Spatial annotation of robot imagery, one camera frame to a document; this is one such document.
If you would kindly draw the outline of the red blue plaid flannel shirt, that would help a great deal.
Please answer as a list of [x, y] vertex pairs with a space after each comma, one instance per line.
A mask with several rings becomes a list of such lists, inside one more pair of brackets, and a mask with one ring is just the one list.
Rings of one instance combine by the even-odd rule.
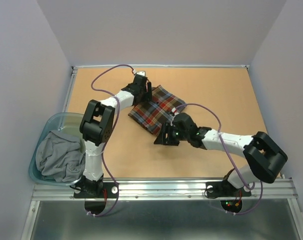
[[128, 116], [147, 132], [157, 136], [162, 124], [171, 120], [172, 109], [186, 102], [161, 85], [154, 87], [151, 93], [151, 101], [139, 103], [128, 113]]

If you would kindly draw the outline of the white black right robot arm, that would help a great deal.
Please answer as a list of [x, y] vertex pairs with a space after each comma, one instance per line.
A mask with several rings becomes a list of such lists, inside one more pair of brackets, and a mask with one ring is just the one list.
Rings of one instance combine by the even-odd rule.
[[234, 167], [222, 181], [210, 182], [207, 198], [234, 197], [246, 184], [261, 181], [272, 184], [285, 163], [287, 154], [265, 132], [254, 135], [236, 135], [197, 126], [186, 113], [179, 113], [172, 121], [162, 124], [153, 142], [155, 145], [178, 146], [181, 141], [203, 150], [226, 152], [246, 159], [242, 168]]

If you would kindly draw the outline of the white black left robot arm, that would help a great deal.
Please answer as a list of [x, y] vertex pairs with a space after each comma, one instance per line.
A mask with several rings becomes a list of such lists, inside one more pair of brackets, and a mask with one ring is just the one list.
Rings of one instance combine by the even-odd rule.
[[145, 71], [134, 74], [133, 82], [117, 94], [87, 104], [79, 131], [85, 145], [85, 167], [80, 180], [74, 185], [74, 197], [97, 198], [103, 191], [102, 155], [106, 143], [113, 133], [114, 117], [121, 110], [152, 99], [152, 84]]

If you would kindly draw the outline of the grey crumpled shirt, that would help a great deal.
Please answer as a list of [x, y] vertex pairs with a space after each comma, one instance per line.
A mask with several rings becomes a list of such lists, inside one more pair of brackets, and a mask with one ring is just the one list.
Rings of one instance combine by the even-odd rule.
[[43, 176], [51, 177], [57, 183], [74, 182], [85, 170], [82, 140], [78, 136], [52, 130], [39, 144], [35, 163]]

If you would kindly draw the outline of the clear blue plastic bin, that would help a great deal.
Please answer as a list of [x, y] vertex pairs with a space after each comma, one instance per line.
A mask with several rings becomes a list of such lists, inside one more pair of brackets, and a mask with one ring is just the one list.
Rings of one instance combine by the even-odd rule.
[[31, 162], [29, 164], [28, 174], [29, 177], [36, 183], [50, 186], [70, 186], [75, 184], [78, 179], [74, 181], [68, 180], [65, 182], [57, 182], [52, 176], [45, 176], [41, 171], [38, 170], [36, 164], [37, 149], [41, 142], [47, 137], [51, 131], [58, 131], [62, 134], [67, 134], [80, 139], [80, 152], [85, 156], [85, 144], [82, 139], [82, 134], [80, 133], [80, 124], [83, 115], [80, 113], [71, 112], [61, 112], [53, 115], [44, 125], [42, 133], [37, 142], [36, 148], [34, 150]]

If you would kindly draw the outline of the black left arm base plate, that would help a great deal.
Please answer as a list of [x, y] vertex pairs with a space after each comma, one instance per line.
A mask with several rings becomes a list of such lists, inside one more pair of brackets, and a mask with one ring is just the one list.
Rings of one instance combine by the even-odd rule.
[[115, 199], [118, 196], [118, 188], [114, 182], [77, 183], [71, 186], [75, 199]]

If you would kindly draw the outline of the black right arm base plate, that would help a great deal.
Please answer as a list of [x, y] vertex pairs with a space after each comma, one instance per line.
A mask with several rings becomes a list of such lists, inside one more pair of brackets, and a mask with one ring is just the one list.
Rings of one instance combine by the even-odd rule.
[[209, 199], [236, 197], [241, 194], [242, 197], [250, 197], [251, 191], [245, 191], [244, 188], [235, 188], [227, 180], [206, 182], [206, 197]]

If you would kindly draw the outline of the aluminium back table rail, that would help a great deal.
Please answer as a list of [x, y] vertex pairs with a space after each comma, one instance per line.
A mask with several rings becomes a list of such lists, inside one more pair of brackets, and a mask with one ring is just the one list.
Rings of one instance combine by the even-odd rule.
[[[72, 69], [88, 69], [88, 68], [111, 68], [115, 64], [100, 65], [76, 65]], [[247, 64], [131, 64], [134, 69], [138, 68], [241, 68], [248, 69]]]

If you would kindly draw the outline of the aluminium table rail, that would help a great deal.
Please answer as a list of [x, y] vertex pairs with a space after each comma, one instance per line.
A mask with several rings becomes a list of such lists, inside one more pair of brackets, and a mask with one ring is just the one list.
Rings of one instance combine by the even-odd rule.
[[[88, 68], [111, 68], [115, 64], [100, 65], [76, 65], [72, 69], [88, 69]], [[138, 68], [241, 68], [248, 69], [247, 64], [131, 64], [134, 69]]]
[[[219, 182], [219, 178], [159, 178], [119, 179], [120, 201], [207, 200], [205, 190]], [[277, 178], [263, 184], [263, 199], [297, 199], [294, 182]], [[36, 184], [33, 201], [76, 201], [74, 190], [68, 186]]]

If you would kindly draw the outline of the aluminium front table rail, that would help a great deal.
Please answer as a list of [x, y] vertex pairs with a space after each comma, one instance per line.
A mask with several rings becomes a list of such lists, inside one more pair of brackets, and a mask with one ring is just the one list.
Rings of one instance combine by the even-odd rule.
[[[207, 200], [205, 190], [219, 182], [219, 178], [159, 178], [119, 179], [120, 201]], [[294, 182], [277, 178], [263, 184], [263, 199], [297, 199]], [[76, 201], [74, 190], [68, 186], [36, 184], [33, 201]]]

